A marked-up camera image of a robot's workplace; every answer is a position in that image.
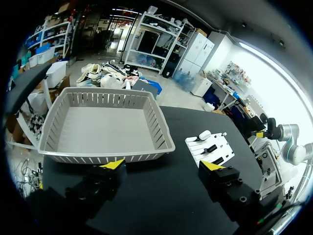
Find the white refrigerator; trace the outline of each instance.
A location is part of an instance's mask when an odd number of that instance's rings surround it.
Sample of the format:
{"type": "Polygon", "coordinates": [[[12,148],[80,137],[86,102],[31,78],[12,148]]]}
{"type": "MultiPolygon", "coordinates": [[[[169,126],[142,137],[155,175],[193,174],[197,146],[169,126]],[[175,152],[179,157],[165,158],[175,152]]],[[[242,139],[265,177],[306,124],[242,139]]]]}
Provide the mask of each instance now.
{"type": "Polygon", "coordinates": [[[190,72],[190,75],[193,77],[200,71],[213,47],[213,42],[200,33],[194,33],[177,69],[182,69],[185,73],[190,72]]]}

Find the white cabinet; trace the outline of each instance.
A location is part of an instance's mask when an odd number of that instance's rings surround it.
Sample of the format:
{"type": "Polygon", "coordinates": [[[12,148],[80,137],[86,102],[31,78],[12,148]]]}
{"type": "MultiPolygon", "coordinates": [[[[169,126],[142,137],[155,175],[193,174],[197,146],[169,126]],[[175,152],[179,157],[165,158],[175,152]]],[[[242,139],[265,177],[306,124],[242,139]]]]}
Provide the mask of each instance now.
{"type": "Polygon", "coordinates": [[[213,47],[214,47],[214,43],[211,42],[210,40],[206,40],[203,49],[199,52],[199,55],[197,56],[194,63],[202,67],[208,55],[210,54],[211,50],[213,49],[213,47]]]}
{"type": "Polygon", "coordinates": [[[212,85],[212,82],[206,78],[201,77],[199,74],[194,76],[195,86],[193,87],[191,93],[203,97],[209,87],[212,85]]]}
{"type": "Polygon", "coordinates": [[[189,42],[190,48],[188,49],[188,52],[186,53],[185,56],[185,59],[189,60],[192,63],[194,63],[197,56],[204,47],[204,43],[207,41],[207,38],[200,33],[195,33],[194,35],[195,36],[189,42]]]}
{"type": "Polygon", "coordinates": [[[177,69],[182,68],[183,72],[190,72],[191,76],[194,76],[200,71],[213,47],[214,43],[202,34],[194,33],[190,39],[186,55],[182,58],[177,69]]]}
{"type": "Polygon", "coordinates": [[[182,69],[184,73],[188,73],[191,69],[192,63],[188,60],[182,60],[182,63],[180,66],[177,67],[177,70],[182,69]]]}
{"type": "Polygon", "coordinates": [[[193,77],[194,75],[196,75],[199,71],[200,71],[201,67],[195,64],[192,64],[191,68],[190,68],[190,76],[193,77]]]}

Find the cardboard box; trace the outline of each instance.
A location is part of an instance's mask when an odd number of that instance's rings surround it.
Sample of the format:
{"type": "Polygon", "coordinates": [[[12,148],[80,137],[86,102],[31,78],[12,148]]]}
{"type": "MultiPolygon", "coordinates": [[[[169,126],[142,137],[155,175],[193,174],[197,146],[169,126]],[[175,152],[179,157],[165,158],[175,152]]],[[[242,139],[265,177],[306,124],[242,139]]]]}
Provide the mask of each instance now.
{"type": "Polygon", "coordinates": [[[63,91],[63,89],[66,87],[70,87],[69,76],[64,77],[58,89],[49,90],[50,99],[52,103],[55,101],[56,97],[58,97],[60,93],[63,91]]]}
{"type": "Polygon", "coordinates": [[[204,37],[207,37],[207,34],[200,28],[196,28],[196,33],[202,34],[204,37]]]}
{"type": "Polygon", "coordinates": [[[5,127],[8,129],[8,131],[12,134],[15,128],[16,123],[18,121],[16,120],[16,117],[14,115],[8,116],[6,119],[5,127]]]}
{"type": "MultiPolygon", "coordinates": [[[[23,144],[26,144],[26,145],[33,145],[30,140],[25,137],[25,140],[24,140],[24,143],[23,144]]],[[[25,150],[26,152],[30,152],[30,149],[29,148],[22,148],[23,150],[25,150]]]]}
{"type": "Polygon", "coordinates": [[[16,143],[24,143],[24,137],[23,137],[23,130],[20,127],[19,123],[17,122],[14,128],[14,131],[12,133],[12,138],[16,143]]]}
{"type": "Polygon", "coordinates": [[[48,28],[52,27],[52,26],[55,26],[57,24],[61,23],[61,20],[58,20],[58,19],[52,19],[49,21],[49,24],[48,24],[48,28]]]}
{"type": "Polygon", "coordinates": [[[64,3],[59,8],[58,13],[64,12],[64,11],[71,11],[75,8],[75,5],[77,4],[78,0],[71,0],[70,2],[64,3]]]}
{"type": "Polygon", "coordinates": [[[221,110],[213,110],[212,112],[216,113],[216,114],[224,114],[225,115],[225,112],[221,111],[221,110]]]}
{"type": "Polygon", "coordinates": [[[58,57],[57,56],[54,56],[52,59],[50,59],[50,60],[48,60],[47,61],[47,63],[49,64],[49,63],[55,63],[55,62],[57,62],[58,61],[58,57]]]}

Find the sneaker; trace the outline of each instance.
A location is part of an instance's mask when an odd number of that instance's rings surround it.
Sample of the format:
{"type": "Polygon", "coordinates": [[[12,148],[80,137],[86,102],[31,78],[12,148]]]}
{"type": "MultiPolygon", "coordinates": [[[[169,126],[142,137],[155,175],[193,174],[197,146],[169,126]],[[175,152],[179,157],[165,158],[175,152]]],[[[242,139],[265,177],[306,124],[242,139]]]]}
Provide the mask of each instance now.
{"type": "Polygon", "coordinates": [[[95,85],[96,87],[100,87],[100,81],[101,81],[101,77],[98,77],[97,79],[92,79],[91,83],[95,85]]]}
{"type": "Polygon", "coordinates": [[[99,64],[94,64],[90,69],[88,77],[95,80],[101,76],[101,66],[99,64]]]}
{"type": "Polygon", "coordinates": [[[82,73],[89,72],[92,67],[93,67],[93,64],[87,64],[85,67],[82,67],[82,73]]]}
{"type": "Polygon", "coordinates": [[[76,86],[81,87],[89,82],[91,82],[91,79],[88,77],[88,73],[85,72],[80,76],[80,78],[77,79],[76,86]]]}
{"type": "Polygon", "coordinates": [[[115,60],[110,60],[110,61],[108,61],[106,63],[102,63],[102,66],[103,67],[111,67],[111,68],[113,68],[113,69],[115,69],[117,71],[121,70],[121,68],[119,66],[117,66],[117,65],[115,65],[113,63],[115,63],[115,60]]]}

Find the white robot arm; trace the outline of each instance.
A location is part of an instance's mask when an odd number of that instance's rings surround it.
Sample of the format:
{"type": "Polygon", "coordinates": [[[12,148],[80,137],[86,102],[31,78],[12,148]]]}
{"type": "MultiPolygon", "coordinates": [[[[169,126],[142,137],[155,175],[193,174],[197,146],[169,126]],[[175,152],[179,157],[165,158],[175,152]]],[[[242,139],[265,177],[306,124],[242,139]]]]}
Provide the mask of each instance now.
{"type": "Polygon", "coordinates": [[[305,146],[297,145],[299,127],[297,124],[278,125],[274,118],[268,118],[268,130],[262,132],[262,137],[270,140],[286,141],[282,148],[282,155],[286,162],[298,165],[313,157],[313,143],[305,146]]]}
{"type": "Polygon", "coordinates": [[[278,125],[281,136],[278,141],[286,141],[282,148],[282,155],[286,162],[293,165],[311,159],[313,157],[313,143],[305,146],[297,145],[299,127],[297,124],[278,125]]]}

